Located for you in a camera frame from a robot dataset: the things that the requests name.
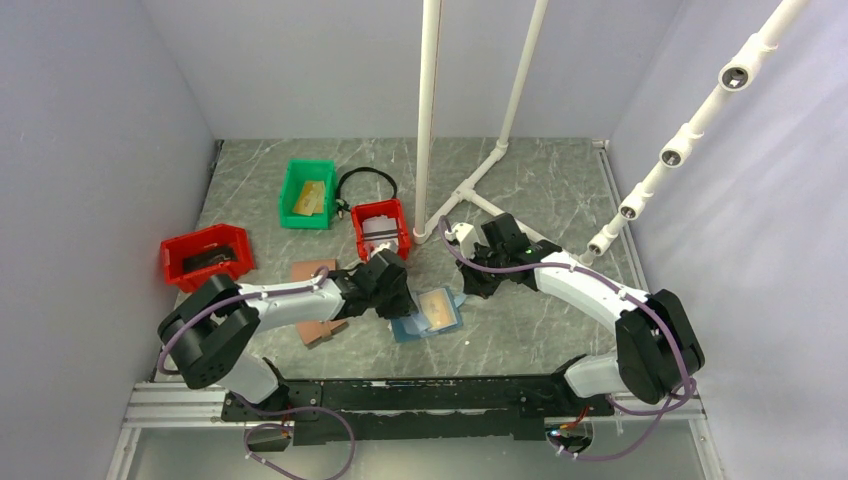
red plastic bin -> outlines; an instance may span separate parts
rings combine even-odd
[[[227,273],[237,280],[255,268],[247,231],[224,223],[165,240],[159,251],[165,283],[176,285],[186,293],[200,288],[212,275]],[[186,261],[196,263],[203,254],[207,256],[203,259],[205,264],[214,264],[186,271]]]
[[[400,200],[393,198],[376,203],[365,203],[357,205],[350,210],[353,219],[353,228],[356,230],[356,250],[359,258],[368,260],[368,250],[365,248],[365,239],[362,235],[362,222],[371,217],[385,215],[394,218],[398,224],[398,255],[406,260],[412,243],[409,241],[409,231],[406,228],[406,220],[403,218],[403,207]]]

brown cardboard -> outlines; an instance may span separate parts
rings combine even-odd
[[[308,181],[303,184],[300,196],[292,209],[292,213],[311,216],[324,212],[324,182]]]
[[[325,260],[310,260],[306,262],[295,262],[292,264],[291,279],[294,282],[309,280],[312,274],[320,267],[327,267],[330,270],[335,270],[337,267],[335,259]],[[330,338],[333,332],[343,327],[347,322],[344,320],[330,320],[324,323],[319,321],[300,322],[295,324],[297,333],[300,334],[300,339],[304,345],[309,345],[322,338]]]

green bin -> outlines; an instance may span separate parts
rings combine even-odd
[[[303,184],[307,181],[324,182],[324,213],[304,216],[292,213],[297,203]],[[280,226],[283,228],[311,228],[327,230],[330,221],[336,213],[336,165],[332,160],[300,160],[289,161],[286,178],[283,180],[283,191],[280,192]]]

gray wall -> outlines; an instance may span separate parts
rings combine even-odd
[[[0,477],[106,474],[212,146],[139,2],[4,2]]]
[[[612,138],[629,191],[776,0],[691,0]],[[848,4],[816,0],[636,223],[687,305],[731,479],[846,478]]]
[[[555,0],[515,136],[609,138],[681,0]],[[414,136],[420,0],[144,0],[219,138]],[[440,136],[497,135],[533,0],[450,0]]]

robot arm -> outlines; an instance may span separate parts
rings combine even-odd
[[[703,352],[683,306],[671,292],[649,294],[588,270],[549,241],[530,242],[507,213],[481,225],[479,230],[469,224],[455,224],[446,233],[446,239],[459,247],[457,253],[489,269],[561,265],[493,274],[457,261],[466,294],[485,298],[494,294],[502,281],[511,280],[574,305],[615,336],[616,349],[612,352],[578,357],[560,369],[579,397],[630,392],[643,402],[656,404],[682,382],[669,341],[676,342],[690,375],[704,364]],[[630,299],[653,310],[674,338],[665,338],[653,320]]]
[[[186,385],[199,389],[218,384],[260,403],[286,387],[270,363],[244,352],[253,335],[303,321],[356,317],[369,308],[384,318],[408,315],[417,308],[406,286],[404,262],[390,250],[376,253],[353,273],[334,270],[304,282],[248,285],[215,275],[162,321],[158,333],[168,344],[187,323],[202,316],[184,329],[168,352]]]

